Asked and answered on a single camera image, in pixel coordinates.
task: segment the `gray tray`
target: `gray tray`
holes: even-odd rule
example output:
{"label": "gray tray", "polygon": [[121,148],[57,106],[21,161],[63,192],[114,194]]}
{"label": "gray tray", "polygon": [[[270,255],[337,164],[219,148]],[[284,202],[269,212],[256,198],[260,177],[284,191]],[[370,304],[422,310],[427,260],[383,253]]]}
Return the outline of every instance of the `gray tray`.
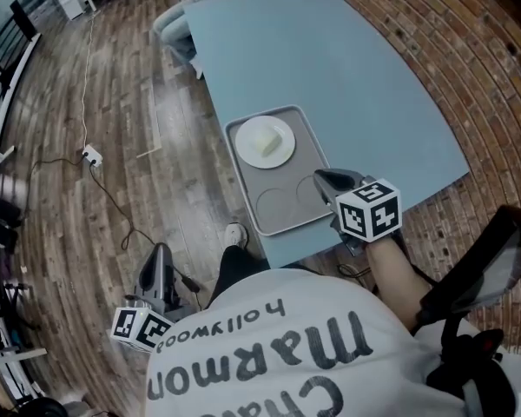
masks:
{"label": "gray tray", "polygon": [[[295,135],[292,157],[275,169],[252,167],[241,159],[234,146],[241,124],[263,115],[280,118]],[[224,135],[247,209],[261,235],[276,235],[331,214],[313,183],[313,172],[327,168],[328,162],[301,108],[270,109],[237,119],[226,125]]]}

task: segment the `white food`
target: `white food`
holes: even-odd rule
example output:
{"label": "white food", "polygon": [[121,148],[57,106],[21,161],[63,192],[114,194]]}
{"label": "white food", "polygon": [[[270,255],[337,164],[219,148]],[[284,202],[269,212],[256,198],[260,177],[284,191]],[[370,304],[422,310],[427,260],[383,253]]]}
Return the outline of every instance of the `white food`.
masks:
{"label": "white food", "polygon": [[281,144],[281,136],[278,132],[268,126],[257,129],[253,137],[253,147],[262,156],[267,157]]}

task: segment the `wooden floor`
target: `wooden floor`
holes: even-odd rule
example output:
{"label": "wooden floor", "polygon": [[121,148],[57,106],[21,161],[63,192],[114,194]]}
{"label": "wooden floor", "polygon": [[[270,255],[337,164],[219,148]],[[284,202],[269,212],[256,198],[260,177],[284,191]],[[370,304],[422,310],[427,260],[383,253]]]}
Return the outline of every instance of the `wooden floor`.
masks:
{"label": "wooden floor", "polygon": [[[103,156],[99,179],[135,225],[166,242],[175,265],[204,289],[206,304],[232,221],[248,225],[228,153],[204,81],[176,65],[150,27],[177,0],[103,0],[94,19],[85,96],[88,143]],[[40,17],[43,38],[12,104],[3,147],[17,153],[0,184],[24,203],[25,181],[39,159],[82,152],[82,92],[90,16]],[[115,308],[151,249],[92,182],[89,167],[66,162],[37,167],[30,212],[10,264],[31,286],[24,313],[42,330],[29,333],[49,355],[31,363],[39,384],[60,399],[84,391],[98,410],[138,415],[147,357],[109,340]],[[260,253],[253,236],[249,248]],[[335,273],[343,248],[307,262]],[[185,288],[179,292],[186,294]]]}

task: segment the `person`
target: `person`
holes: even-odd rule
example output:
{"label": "person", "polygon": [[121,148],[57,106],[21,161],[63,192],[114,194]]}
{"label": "person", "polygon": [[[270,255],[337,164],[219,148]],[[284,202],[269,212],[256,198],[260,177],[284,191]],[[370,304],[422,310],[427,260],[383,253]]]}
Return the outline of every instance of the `person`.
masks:
{"label": "person", "polygon": [[189,63],[193,66],[197,79],[202,77],[202,66],[196,55],[184,8],[187,4],[200,1],[179,2],[156,18],[153,23],[153,31],[160,37],[162,43],[170,48],[181,63]]}
{"label": "person", "polygon": [[380,299],[300,268],[263,270],[247,240],[228,226],[208,307],[150,355],[147,417],[465,415],[425,384],[439,351],[410,331],[430,287],[392,238],[366,246]]}

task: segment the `brick wall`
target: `brick wall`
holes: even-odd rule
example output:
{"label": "brick wall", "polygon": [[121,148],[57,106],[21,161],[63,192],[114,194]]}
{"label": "brick wall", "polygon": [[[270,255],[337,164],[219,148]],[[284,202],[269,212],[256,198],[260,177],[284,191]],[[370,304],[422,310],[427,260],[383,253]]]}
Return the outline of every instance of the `brick wall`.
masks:
{"label": "brick wall", "polygon": [[[346,0],[402,55],[442,110],[471,173],[406,214],[413,260],[443,276],[499,205],[521,206],[521,28],[495,0]],[[521,282],[479,310],[521,353]]]}

